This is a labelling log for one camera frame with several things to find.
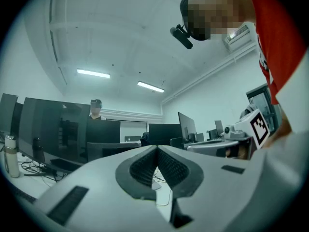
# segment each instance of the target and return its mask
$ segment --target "black rubber pad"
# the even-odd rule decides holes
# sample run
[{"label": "black rubber pad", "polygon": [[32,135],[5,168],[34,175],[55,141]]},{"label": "black rubber pad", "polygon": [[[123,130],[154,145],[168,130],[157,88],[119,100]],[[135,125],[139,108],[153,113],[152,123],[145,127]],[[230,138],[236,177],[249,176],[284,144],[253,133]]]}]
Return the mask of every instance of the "black rubber pad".
[{"label": "black rubber pad", "polygon": [[82,201],[88,188],[74,187],[48,214],[48,217],[64,226],[79,203]]},{"label": "black rubber pad", "polygon": [[234,173],[237,173],[237,174],[242,174],[245,171],[244,168],[233,167],[233,166],[230,166],[230,165],[225,165],[225,166],[222,167],[222,169],[228,170],[230,172],[234,172]]}]

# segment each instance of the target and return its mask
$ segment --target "air conditioner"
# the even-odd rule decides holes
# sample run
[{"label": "air conditioner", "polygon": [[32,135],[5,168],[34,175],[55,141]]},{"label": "air conditioner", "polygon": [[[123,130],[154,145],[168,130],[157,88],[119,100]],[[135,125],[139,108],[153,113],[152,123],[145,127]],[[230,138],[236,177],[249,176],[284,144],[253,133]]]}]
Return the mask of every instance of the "air conditioner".
[{"label": "air conditioner", "polygon": [[225,47],[229,52],[234,52],[251,41],[250,30],[247,25],[243,25],[234,31],[233,34],[223,38]]}]

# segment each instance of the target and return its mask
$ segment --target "man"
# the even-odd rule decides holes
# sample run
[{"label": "man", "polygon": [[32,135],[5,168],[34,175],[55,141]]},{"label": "man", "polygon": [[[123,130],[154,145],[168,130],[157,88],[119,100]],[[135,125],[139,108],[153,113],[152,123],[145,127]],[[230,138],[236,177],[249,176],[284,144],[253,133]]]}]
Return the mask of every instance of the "man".
[{"label": "man", "polygon": [[[196,40],[209,39],[211,33],[229,33],[244,22],[254,23],[260,67],[271,92],[272,104],[279,104],[276,95],[300,62],[304,62],[307,47],[278,0],[182,0],[180,9],[188,33]],[[264,147],[271,146],[291,131],[282,110],[282,124]]]},{"label": "man", "polygon": [[106,120],[103,116],[100,115],[100,111],[102,109],[102,102],[99,99],[93,99],[90,103],[90,112],[91,115],[89,119],[98,119],[98,120]]},{"label": "man", "polygon": [[257,109],[257,106],[255,104],[248,105],[247,108],[244,111],[242,111],[242,113],[240,114],[240,118],[245,117],[247,114],[253,112],[256,109]]}]

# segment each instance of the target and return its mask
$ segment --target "black strip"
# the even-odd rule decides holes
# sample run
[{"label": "black strip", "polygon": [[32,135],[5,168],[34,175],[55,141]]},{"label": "black strip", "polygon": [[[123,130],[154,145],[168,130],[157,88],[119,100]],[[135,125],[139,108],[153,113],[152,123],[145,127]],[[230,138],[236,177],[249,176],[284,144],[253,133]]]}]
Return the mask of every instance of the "black strip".
[{"label": "black strip", "polygon": [[53,47],[53,52],[54,52],[54,55],[55,55],[55,59],[56,59],[56,62],[58,63],[58,56],[57,56],[57,52],[56,52],[56,49],[55,49],[55,43],[54,43],[54,34],[52,31],[49,31],[50,32],[50,39],[52,41],[52,47]]},{"label": "black strip", "polygon": [[230,172],[234,172],[234,173],[238,173],[238,174],[242,174],[245,171],[244,168],[238,168],[238,167],[234,167],[234,166],[230,166],[230,165],[225,165],[221,169],[228,170]]},{"label": "black strip", "polygon": [[53,0],[49,2],[49,23],[52,22],[52,12],[53,12]]},{"label": "black strip", "polygon": [[26,199],[30,203],[34,203],[37,200],[36,198],[30,196],[29,194],[26,194],[21,189],[14,186],[10,181],[7,181],[6,183],[7,183],[8,187],[11,189],[11,192],[12,192],[12,194],[14,194],[14,196]]},{"label": "black strip", "polygon": [[79,203],[82,201],[88,188],[74,187],[57,205],[52,211],[48,214],[48,217],[53,221],[64,226],[73,211],[77,208]]},{"label": "black strip", "polygon": [[193,219],[190,216],[181,212],[177,200],[173,200],[169,222],[177,229],[191,221],[193,221]]},{"label": "black strip", "polygon": [[67,83],[67,81],[66,81],[66,78],[64,77],[64,74],[63,74],[63,72],[62,72],[62,69],[60,68],[60,67],[58,67],[59,68],[59,70],[60,70],[60,73],[61,73],[61,75],[62,75],[62,78],[63,78],[63,80],[64,80],[64,82],[66,83],[66,85],[68,85],[68,83]]}]

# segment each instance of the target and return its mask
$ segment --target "desk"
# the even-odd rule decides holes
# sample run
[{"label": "desk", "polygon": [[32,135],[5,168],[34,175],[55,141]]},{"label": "desk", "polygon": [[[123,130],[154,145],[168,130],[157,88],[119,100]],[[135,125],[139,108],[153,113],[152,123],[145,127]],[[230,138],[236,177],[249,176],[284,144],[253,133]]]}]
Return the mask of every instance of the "desk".
[{"label": "desk", "polygon": [[[28,157],[21,156],[21,153],[17,153],[18,161],[29,161],[31,159]],[[56,182],[50,180],[48,178],[44,178],[42,176],[24,176],[24,174],[30,174],[28,171],[24,170],[19,163],[19,171],[20,176],[18,178],[12,178],[4,168],[4,151],[0,154],[0,168],[2,174],[6,177],[8,181],[10,181],[15,187],[22,190],[26,194],[38,199],[41,195],[46,192],[51,186],[53,186]]]},{"label": "desk", "polygon": [[[18,161],[29,161],[31,159],[28,157],[23,157],[20,152],[17,153]],[[6,177],[8,181],[10,181],[15,187],[22,190],[24,193],[38,199],[43,193],[45,193],[50,187],[52,187],[56,182],[50,180],[48,178],[44,178],[41,176],[24,176],[24,174],[29,174],[26,170],[24,170],[19,163],[19,171],[20,176],[18,178],[11,178],[10,175],[6,172],[4,168],[4,152],[2,151],[0,154],[0,168],[2,174]],[[155,175],[159,178],[163,178],[161,172],[157,168],[155,171]],[[156,205],[158,211],[164,217],[164,219],[169,222],[171,208],[172,208],[172,195],[173,192],[170,190],[167,183],[162,183],[160,180],[157,181],[161,186],[160,189],[156,190]]]}]

